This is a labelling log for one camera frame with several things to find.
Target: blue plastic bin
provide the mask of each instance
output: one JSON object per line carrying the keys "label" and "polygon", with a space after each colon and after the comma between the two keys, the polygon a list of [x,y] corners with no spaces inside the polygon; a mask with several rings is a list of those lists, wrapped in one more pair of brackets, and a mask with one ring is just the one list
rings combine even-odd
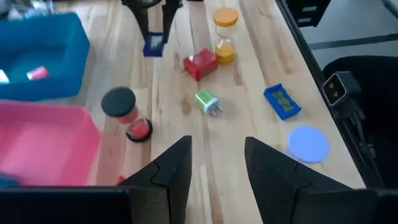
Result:
{"label": "blue plastic bin", "polygon": [[[90,42],[74,13],[0,22],[0,99],[36,101],[77,95]],[[49,77],[29,80],[44,66]]]}

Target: wooden table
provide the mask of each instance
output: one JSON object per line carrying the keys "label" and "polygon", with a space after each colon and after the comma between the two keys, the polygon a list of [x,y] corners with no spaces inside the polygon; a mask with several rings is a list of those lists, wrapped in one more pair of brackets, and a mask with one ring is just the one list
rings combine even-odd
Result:
{"label": "wooden table", "polygon": [[[239,11],[234,40],[236,63],[195,82],[182,73],[182,59],[212,49],[217,36],[213,12],[223,6]],[[132,12],[119,1],[59,3],[75,11],[91,42],[81,93],[61,103],[84,105],[103,131],[89,184],[114,185],[164,152],[184,135],[193,136],[193,173],[187,223],[261,223],[244,161],[244,139],[254,136],[281,151],[290,130],[301,124],[323,131],[330,155],[308,165],[353,188],[363,180],[313,81],[274,0],[205,0],[185,2],[172,25],[163,58],[144,58],[143,38]],[[162,30],[162,10],[149,11],[150,29]],[[282,83],[302,111],[281,121],[262,95]],[[134,144],[125,130],[107,118],[100,101],[114,86],[129,86],[141,111],[152,120],[151,141]],[[204,116],[195,93],[207,88],[221,103],[223,114]]]}

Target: orange sand timer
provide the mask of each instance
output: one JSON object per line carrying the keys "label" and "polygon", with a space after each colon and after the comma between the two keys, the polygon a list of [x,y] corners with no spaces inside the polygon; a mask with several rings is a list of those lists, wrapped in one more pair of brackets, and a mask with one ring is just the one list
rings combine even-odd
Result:
{"label": "orange sand timer", "polygon": [[222,7],[214,13],[216,33],[220,37],[215,47],[215,55],[219,64],[228,64],[234,60],[235,46],[232,36],[235,33],[238,15],[236,9],[228,7]]}
{"label": "orange sand timer", "polygon": [[126,135],[133,142],[144,142],[152,135],[152,123],[140,114],[136,96],[127,87],[108,91],[102,99],[104,113],[126,126]]}

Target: black table frame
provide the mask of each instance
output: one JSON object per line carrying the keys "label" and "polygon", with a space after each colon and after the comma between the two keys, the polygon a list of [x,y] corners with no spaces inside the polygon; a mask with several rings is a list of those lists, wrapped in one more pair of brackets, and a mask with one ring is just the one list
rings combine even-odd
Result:
{"label": "black table frame", "polygon": [[[285,3],[285,0],[275,0],[279,6],[279,9],[293,35],[293,38],[296,41],[298,48],[303,55],[305,63],[310,70],[310,73],[317,84],[318,89],[322,87],[322,84],[326,80],[322,74],[322,70],[319,67],[317,61],[315,60],[310,47],[308,46],[307,42],[305,41],[302,33],[300,32],[299,27],[293,16],[290,13],[288,6]],[[328,107],[329,112],[336,123],[336,126],[343,137],[344,142],[347,145],[349,153],[353,158],[359,173],[361,174],[366,187],[373,188],[373,187],[383,187],[382,182],[375,170],[377,167],[374,167],[372,164],[368,163],[367,161],[371,158],[368,158],[367,155],[363,152],[363,148],[359,145],[358,138],[354,134],[354,127],[349,119],[337,119],[333,116],[333,108]]]}

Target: blue round disk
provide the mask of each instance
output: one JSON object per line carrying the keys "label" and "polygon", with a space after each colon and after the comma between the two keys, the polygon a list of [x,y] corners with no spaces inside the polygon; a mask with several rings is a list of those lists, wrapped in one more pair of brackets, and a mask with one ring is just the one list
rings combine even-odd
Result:
{"label": "blue round disk", "polygon": [[322,162],[329,155],[326,136],[311,126],[294,128],[287,140],[287,147],[298,160],[309,164]]}

